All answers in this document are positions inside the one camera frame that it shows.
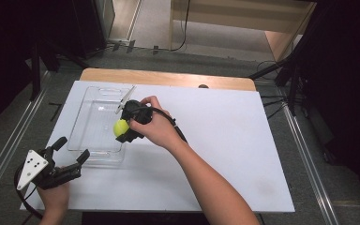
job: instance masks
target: gray floor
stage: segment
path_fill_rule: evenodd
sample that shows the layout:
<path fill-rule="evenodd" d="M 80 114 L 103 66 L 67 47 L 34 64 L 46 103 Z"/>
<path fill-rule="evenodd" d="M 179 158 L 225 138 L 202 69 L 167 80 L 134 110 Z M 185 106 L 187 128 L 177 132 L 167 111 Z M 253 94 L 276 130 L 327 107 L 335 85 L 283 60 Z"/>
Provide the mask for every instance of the gray floor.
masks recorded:
<path fill-rule="evenodd" d="M 142 43 L 144 39 L 146 37 L 139 36 L 136 43 Z M 154 38 L 149 36 L 145 43 L 151 39 Z M 211 39 L 213 39 L 211 44 L 208 44 L 206 40 L 202 46 L 193 49 L 193 52 L 183 53 L 159 52 L 153 55 L 149 50 L 134 49 L 133 52 L 127 53 L 125 47 L 121 47 L 116 52 L 109 49 L 88 59 L 87 63 L 97 68 L 129 68 L 246 77 L 256 71 L 260 62 L 271 60 L 270 56 L 262 56 L 269 52 L 265 39 L 259 38 L 258 43 L 261 44 L 253 46 L 256 53 L 244 52 L 245 58 L 238 58 L 235 54 L 232 54 L 234 47 L 225 47 L 229 51 L 222 55 L 218 55 L 216 51 L 212 51 L 211 55 L 209 55 L 209 48 L 205 48 L 205 46 L 215 46 L 215 44 L 218 44 L 219 37 L 211 37 Z M 201 54 L 198 54 L 198 49 L 203 49 Z M 0 224 L 20 224 L 28 216 L 28 213 L 19 210 L 20 200 L 16 196 L 12 184 L 13 174 L 18 165 L 24 160 L 28 149 L 43 148 L 46 145 L 57 120 L 57 117 L 52 120 L 57 108 L 49 103 L 64 103 L 71 85 L 79 79 L 82 73 L 80 68 L 69 61 L 61 60 L 61 64 L 58 73 L 50 73 L 51 78 L 46 86 L 44 98 L 41 100 L 28 128 L 21 136 L 18 145 L 14 146 L 15 152 L 7 168 L 3 168 L 4 172 L 0 178 Z M 261 64 L 259 69 L 269 65 L 269 62 Z M 275 76 L 276 73 L 272 73 L 264 76 L 265 79 L 261 78 L 255 82 L 262 96 L 278 94 L 278 89 L 270 80 Z M 7 140 L 21 119 L 29 103 L 28 98 L 30 95 L 31 88 L 28 86 L 0 115 L 0 154 L 7 154 L 2 150 L 6 150 Z M 271 100 L 273 99 L 265 98 L 263 102 Z M 267 115 L 276 111 L 279 106 L 280 104 L 274 104 L 265 107 Z M 348 168 L 332 166 L 323 160 L 323 148 L 319 144 L 311 124 L 301 114 L 299 107 L 296 110 L 296 118 L 307 142 L 309 153 L 335 208 L 339 224 L 360 224 L 360 184 L 358 177 Z M 291 214 L 261 214 L 258 217 L 263 219 L 262 224 L 326 224 L 284 111 L 280 111 L 268 121 L 290 187 L 296 212 Z M 34 218 L 29 222 L 29 224 L 37 223 L 38 221 Z M 64 224 L 81 224 L 81 213 L 70 211 Z"/>
<path fill-rule="evenodd" d="M 170 3 L 167 0 L 141 1 L 130 37 L 130 40 L 135 40 L 136 47 L 153 48 L 157 45 L 160 49 L 170 48 Z M 182 44 L 184 27 L 183 22 L 173 22 L 173 49 Z M 245 61 L 273 60 L 264 32 L 198 22 L 187 23 L 187 42 L 179 52 Z"/>

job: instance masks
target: tennis ball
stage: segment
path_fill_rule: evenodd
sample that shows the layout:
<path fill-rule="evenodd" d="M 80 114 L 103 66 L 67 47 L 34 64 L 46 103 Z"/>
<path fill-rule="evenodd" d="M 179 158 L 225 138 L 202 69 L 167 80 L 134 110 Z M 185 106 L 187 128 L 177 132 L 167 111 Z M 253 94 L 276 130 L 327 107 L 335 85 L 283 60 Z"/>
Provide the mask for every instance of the tennis ball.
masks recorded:
<path fill-rule="evenodd" d="M 120 119 L 113 125 L 113 134 L 116 137 L 121 136 L 129 129 L 129 125 L 126 120 Z"/>

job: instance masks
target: wooden table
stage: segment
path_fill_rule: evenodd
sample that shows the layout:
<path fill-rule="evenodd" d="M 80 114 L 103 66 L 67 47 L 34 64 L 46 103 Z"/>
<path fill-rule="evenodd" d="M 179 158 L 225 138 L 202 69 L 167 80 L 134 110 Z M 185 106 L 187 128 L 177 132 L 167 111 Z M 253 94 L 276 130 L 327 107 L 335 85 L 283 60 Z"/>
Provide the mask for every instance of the wooden table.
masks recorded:
<path fill-rule="evenodd" d="M 219 77 L 129 69 L 87 68 L 83 71 L 80 81 L 185 87 L 199 87 L 201 84 L 204 84 L 209 88 L 214 89 L 256 91 L 254 82 L 248 78 Z"/>
<path fill-rule="evenodd" d="M 238 190 L 252 210 L 294 212 L 262 101 L 250 79 L 89 68 L 73 84 L 47 145 L 63 136 L 71 142 L 83 96 L 89 87 L 113 90 L 133 84 L 137 84 L 137 89 L 132 98 L 156 95 L 175 116 L 195 151 Z M 197 88 L 201 84 L 210 89 Z M 93 112 L 106 109 L 95 107 Z M 218 129 L 220 121 L 227 121 L 226 132 Z M 105 126 L 91 124 L 90 130 L 103 132 L 101 136 L 113 135 L 107 128 L 111 122 Z M 92 136 L 84 136 L 85 141 L 95 139 Z M 87 167 L 87 162 L 83 165 L 82 177 L 71 181 L 69 209 L 201 212 L 184 172 L 169 152 L 147 139 L 134 140 L 126 149 L 124 160 L 113 168 Z M 57 166 L 74 160 L 69 152 L 55 153 Z M 38 195 L 32 195 L 28 202 L 36 209 L 43 208 Z"/>

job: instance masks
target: clear plastic container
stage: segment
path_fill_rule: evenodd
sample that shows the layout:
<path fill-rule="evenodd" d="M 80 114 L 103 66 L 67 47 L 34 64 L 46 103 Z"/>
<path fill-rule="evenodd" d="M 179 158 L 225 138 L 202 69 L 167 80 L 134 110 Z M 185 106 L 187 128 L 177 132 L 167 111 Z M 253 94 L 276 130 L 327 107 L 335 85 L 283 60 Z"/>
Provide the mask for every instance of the clear plastic container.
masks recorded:
<path fill-rule="evenodd" d="M 84 165 L 115 166 L 124 159 L 126 145 L 115 139 L 113 125 L 121 116 L 115 111 L 128 90 L 93 86 L 86 89 L 67 145 L 76 158 L 89 150 Z"/>

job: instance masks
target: white board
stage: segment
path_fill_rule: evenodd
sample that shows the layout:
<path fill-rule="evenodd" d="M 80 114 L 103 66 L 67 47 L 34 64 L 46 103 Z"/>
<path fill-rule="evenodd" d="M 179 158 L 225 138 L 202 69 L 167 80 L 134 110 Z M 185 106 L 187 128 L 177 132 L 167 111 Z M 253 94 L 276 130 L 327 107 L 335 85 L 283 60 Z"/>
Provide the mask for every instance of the white board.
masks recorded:
<path fill-rule="evenodd" d="M 113 82 L 75 82 L 48 145 L 69 138 L 88 86 L 130 88 Z M 137 85 L 132 99 L 157 96 L 190 146 L 221 173 L 255 212 L 294 212 L 273 136 L 258 92 Z M 75 158 L 67 146 L 57 166 Z M 123 162 L 110 169 L 82 168 L 71 183 L 69 209 L 98 211 L 201 211 L 180 166 L 147 139 L 127 144 Z M 37 194 L 28 201 L 37 209 Z"/>

